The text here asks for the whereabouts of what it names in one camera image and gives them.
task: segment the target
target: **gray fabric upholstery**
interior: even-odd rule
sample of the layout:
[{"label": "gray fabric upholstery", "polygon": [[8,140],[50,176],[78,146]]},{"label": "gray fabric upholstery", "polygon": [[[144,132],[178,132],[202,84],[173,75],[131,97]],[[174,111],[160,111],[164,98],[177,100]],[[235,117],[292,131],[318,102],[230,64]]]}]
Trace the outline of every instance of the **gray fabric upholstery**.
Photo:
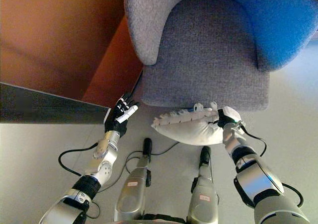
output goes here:
[{"label": "gray fabric upholstery", "polygon": [[[156,62],[166,19],[180,1],[125,0],[131,37],[145,65]],[[318,0],[235,1],[252,20],[260,70],[273,71],[289,63],[317,30]]]},{"label": "gray fabric upholstery", "polygon": [[233,0],[183,0],[170,13],[157,63],[145,66],[143,101],[192,107],[201,102],[252,111],[268,104],[269,74],[256,68],[252,25]]}]

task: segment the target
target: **small sticker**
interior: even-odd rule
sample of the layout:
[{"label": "small sticker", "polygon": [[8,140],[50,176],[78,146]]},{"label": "small sticker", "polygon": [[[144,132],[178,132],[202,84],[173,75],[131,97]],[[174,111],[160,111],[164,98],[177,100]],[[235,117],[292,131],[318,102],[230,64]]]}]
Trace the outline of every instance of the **small sticker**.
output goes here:
[{"label": "small sticker", "polygon": [[210,201],[210,197],[208,196],[204,196],[204,195],[200,195],[200,200],[204,200],[204,201]]},{"label": "small sticker", "polygon": [[129,182],[128,184],[127,184],[127,187],[135,187],[135,186],[137,186],[138,185],[138,182]]}]

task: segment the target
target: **black cable on floor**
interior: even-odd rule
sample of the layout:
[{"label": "black cable on floor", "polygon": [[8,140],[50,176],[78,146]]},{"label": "black cable on floor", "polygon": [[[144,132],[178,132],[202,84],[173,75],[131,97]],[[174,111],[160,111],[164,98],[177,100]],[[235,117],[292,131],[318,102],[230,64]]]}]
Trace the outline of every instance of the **black cable on floor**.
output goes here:
[{"label": "black cable on floor", "polygon": [[[164,150],[164,151],[162,151],[162,152],[159,152],[159,153],[152,153],[151,155],[156,156],[156,155],[162,155],[162,154],[164,154],[164,153],[167,153],[169,150],[171,150],[173,147],[175,147],[175,146],[176,146],[177,144],[179,144],[179,143],[180,143],[180,142],[176,142],[176,143],[174,143],[171,147],[169,147],[168,149],[166,149],[166,150]],[[125,163],[124,163],[124,166],[122,167],[122,169],[121,169],[121,171],[120,171],[120,174],[119,174],[119,176],[117,177],[117,179],[116,179],[112,184],[110,184],[109,186],[107,186],[106,188],[100,190],[98,193],[104,192],[105,190],[107,190],[107,189],[111,188],[112,186],[114,186],[114,185],[119,181],[119,179],[121,178],[121,176],[122,176],[122,174],[123,174],[123,171],[124,171],[124,169],[125,169],[125,167],[126,167],[126,165],[127,165],[127,162],[129,162],[130,160],[136,158],[136,157],[129,158],[129,156],[131,156],[133,153],[138,153],[138,152],[139,152],[139,153],[142,153],[142,151],[136,150],[136,151],[130,152],[130,153],[127,155],[126,160],[125,160]]]},{"label": "black cable on floor", "polygon": [[80,173],[77,173],[75,172],[74,170],[70,169],[70,168],[67,168],[61,161],[61,158],[63,155],[67,154],[67,153],[71,153],[71,152],[79,152],[79,151],[86,151],[86,150],[90,150],[90,149],[93,149],[95,148],[96,146],[98,145],[98,143],[96,142],[95,144],[93,144],[91,147],[88,147],[88,148],[83,148],[83,149],[70,149],[70,150],[67,150],[67,151],[64,151],[63,153],[60,154],[59,158],[58,158],[58,161],[59,161],[59,164],[60,166],[65,169],[66,171],[68,172],[71,172],[77,176],[81,176]]},{"label": "black cable on floor", "polygon": [[86,216],[87,216],[88,218],[91,218],[91,219],[97,219],[97,218],[99,218],[99,216],[100,216],[100,206],[99,206],[96,202],[94,202],[94,201],[92,201],[92,203],[94,203],[94,204],[97,206],[97,208],[98,208],[98,215],[95,216],[95,217],[91,217],[91,216],[89,216],[89,215],[86,214]]},{"label": "black cable on floor", "polygon": [[246,130],[246,128],[245,128],[244,125],[241,125],[240,127],[241,127],[242,130],[245,132],[245,134],[247,134],[248,136],[250,136],[250,137],[252,137],[252,138],[254,138],[254,139],[257,139],[257,140],[259,140],[259,141],[262,141],[262,142],[264,143],[264,150],[263,150],[263,152],[260,154],[260,157],[262,157],[262,156],[265,154],[266,150],[267,150],[267,143],[266,143],[266,141],[265,141],[264,139],[260,138],[260,137],[251,135],[249,132],[247,132],[247,130]]},{"label": "black cable on floor", "polygon": [[293,186],[290,186],[290,185],[288,185],[286,183],[282,183],[282,185],[284,187],[289,188],[290,190],[294,191],[298,195],[300,200],[299,200],[299,203],[297,204],[297,207],[301,208],[303,206],[303,204],[304,204],[304,197],[301,194],[301,192],[299,192],[296,188],[294,188]]}]

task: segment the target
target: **orange wall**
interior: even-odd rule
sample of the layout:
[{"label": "orange wall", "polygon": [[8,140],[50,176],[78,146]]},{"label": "orange wall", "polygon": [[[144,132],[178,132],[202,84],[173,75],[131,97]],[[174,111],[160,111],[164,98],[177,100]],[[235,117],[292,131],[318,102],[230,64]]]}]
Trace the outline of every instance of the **orange wall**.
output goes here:
[{"label": "orange wall", "polygon": [[131,92],[142,71],[124,17],[107,48],[82,101],[113,107],[122,94]]},{"label": "orange wall", "polygon": [[123,0],[1,0],[1,82],[82,99]]}]

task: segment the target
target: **gray floor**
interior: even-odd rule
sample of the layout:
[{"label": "gray floor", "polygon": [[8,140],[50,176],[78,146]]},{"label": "gray floor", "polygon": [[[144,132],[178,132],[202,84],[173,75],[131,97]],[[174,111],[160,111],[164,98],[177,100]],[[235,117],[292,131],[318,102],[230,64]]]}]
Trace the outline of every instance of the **gray floor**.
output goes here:
[{"label": "gray floor", "polygon": [[[272,73],[270,107],[266,111],[243,113],[246,128],[268,141],[264,160],[280,179],[297,187],[305,198],[303,212],[318,222],[318,44],[309,45],[289,66]],[[141,149],[145,137],[153,140],[154,151],[174,143],[150,127],[153,117],[167,109],[143,106],[129,121],[128,132],[120,141],[115,163],[115,179],[126,155]],[[0,223],[37,223],[54,201],[70,188],[77,177],[62,170],[59,153],[87,147],[103,136],[102,125],[18,125],[1,124],[1,213]],[[262,143],[248,139],[257,151]],[[200,147],[177,145],[152,159],[152,185],[147,191],[148,213],[185,218],[190,188],[197,175]],[[223,145],[211,146],[214,180],[221,198],[221,224],[253,223],[253,210],[240,200],[234,185],[234,164]],[[64,163],[82,171],[91,152],[69,154]],[[136,164],[131,161],[130,167]],[[99,194],[101,216],[87,223],[112,220],[114,204],[127,172],[111,189]],[[286,195],[295,202],[297,196]]]}]

